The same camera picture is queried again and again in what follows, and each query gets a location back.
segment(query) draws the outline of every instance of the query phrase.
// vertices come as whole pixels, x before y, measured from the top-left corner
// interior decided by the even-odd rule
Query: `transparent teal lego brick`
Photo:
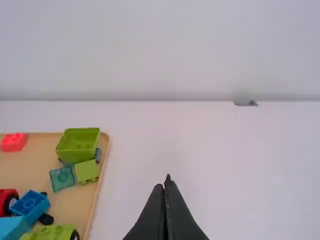
[[[58,192],[67,187],[72,187],[76,184],[71,166],[51,170],[49,175],[54,192]]]
[[[24,216],[0,217],[0,240],[18,240],[29,230]]]

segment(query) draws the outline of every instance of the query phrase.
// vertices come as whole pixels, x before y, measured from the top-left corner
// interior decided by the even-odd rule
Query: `red lego brick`
[[[7,134],[1,141],[0,148],[3,152],[21,151],[27,142],[27,135],[24,133]]]

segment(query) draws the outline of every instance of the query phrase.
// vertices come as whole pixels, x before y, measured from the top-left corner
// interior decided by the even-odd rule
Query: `green lego cart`
[[[56,146],[56,154],[68,164],[91,160],[95,156],[100,129],[68,128]]]

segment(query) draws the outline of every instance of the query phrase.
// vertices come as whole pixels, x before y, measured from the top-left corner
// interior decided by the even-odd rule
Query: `toy vehicle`
[[[42,226],[25,233],[20,240],[80,240],[76,226],[72,224]]]
[[[10,217],[10,207],[19,200],[19,194],[15,189],[0,189],[0,218]]]
[[[39,217],[50,207],[47,196],[39,192],[29,190],[15,204],[9,207],[10,211],[18,216],[24,216],[29,226],[33,226]]]

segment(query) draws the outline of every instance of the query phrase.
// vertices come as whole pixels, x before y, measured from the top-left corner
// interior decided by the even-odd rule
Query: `toy wheel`
[[[12,216],[12,212],[10,211],[10,208],[19,200],[19,195],[16,193],[13,193],[9,195],[3,205],[3,212],[6,217]]]
[[[70,240],[80,240],[80,235],[77,230],[74,230],[72,232]]]

